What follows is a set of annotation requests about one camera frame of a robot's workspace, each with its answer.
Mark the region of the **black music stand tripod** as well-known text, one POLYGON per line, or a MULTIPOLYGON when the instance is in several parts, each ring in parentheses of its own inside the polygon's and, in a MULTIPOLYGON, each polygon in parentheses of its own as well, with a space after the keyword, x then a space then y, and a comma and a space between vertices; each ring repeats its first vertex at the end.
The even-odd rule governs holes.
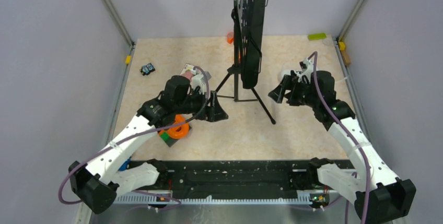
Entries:
POLYGON ((241 80, 243 89, 251 90, 255 95, 255 99, 247 99, 246 102, 259 102, 271 123, 275 125, 276 120, 272 117, 255 89, 262 67, 261 46, 265 8, 268 1, 234 0, 234 7, 231 12, 234 21, 234 63, 227 69, 227 75, 215 91, 220 91, 230 76, 234 76, 234 95, 230 98, 235 102, 241 101, 239 99, 239 80, 241 80))

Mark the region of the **black white sneaker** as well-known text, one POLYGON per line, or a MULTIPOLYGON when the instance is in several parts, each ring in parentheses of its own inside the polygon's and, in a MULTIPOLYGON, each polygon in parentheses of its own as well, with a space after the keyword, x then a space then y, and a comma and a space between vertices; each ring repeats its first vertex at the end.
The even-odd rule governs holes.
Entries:
MULTIPOLYGON (((285 75, 290 75, 291 74, 291 69, 281 69, 281 71, 277 74, 277 80, 278 82, 281 82, 284 78, 285 75)), ((342 79, 340 80, 336 80, 335 84, 339 84, 341 82, 347 81, 349 78, 349 75, 345 75, 342 79)))

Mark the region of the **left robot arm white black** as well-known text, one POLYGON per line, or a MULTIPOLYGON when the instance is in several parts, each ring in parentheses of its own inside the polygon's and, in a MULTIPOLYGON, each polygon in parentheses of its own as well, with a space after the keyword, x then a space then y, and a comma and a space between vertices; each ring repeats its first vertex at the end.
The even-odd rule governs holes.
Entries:
POLYGON ((161 189, 167 175, 151 161, 122 171, 121 166, 145 142, 162 130, 182 126, 176 116, 189 114, 192 120, 218 122, 228 119, 217 100, 217 92, 208 87, 204 75, 188 79, 172 76, 163 91, 145 101, 128 125, 88 161, 73 162, 67 181, 73 193, 93 213, 107 210, 114 201, 143 186, 161 189))

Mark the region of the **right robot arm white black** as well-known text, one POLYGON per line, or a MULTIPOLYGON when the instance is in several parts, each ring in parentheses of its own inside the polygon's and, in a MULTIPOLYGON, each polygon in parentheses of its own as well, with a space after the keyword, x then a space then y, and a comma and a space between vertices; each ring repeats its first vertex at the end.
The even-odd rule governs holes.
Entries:
POLYGON ((348 200, 364 223, 385 223, 406 217, 416 187, 410 179, 401 179, 375 151, 362 132, 352 108, 336 97, 335 79, 330 72, 310 76, 285 70, 278 86, 268 96, 276 103, 307 106, 315 118, 340 144, 356 170, 353 177, 327 158, 312 158, 306 181, 312 188, 323 185, 348 200))

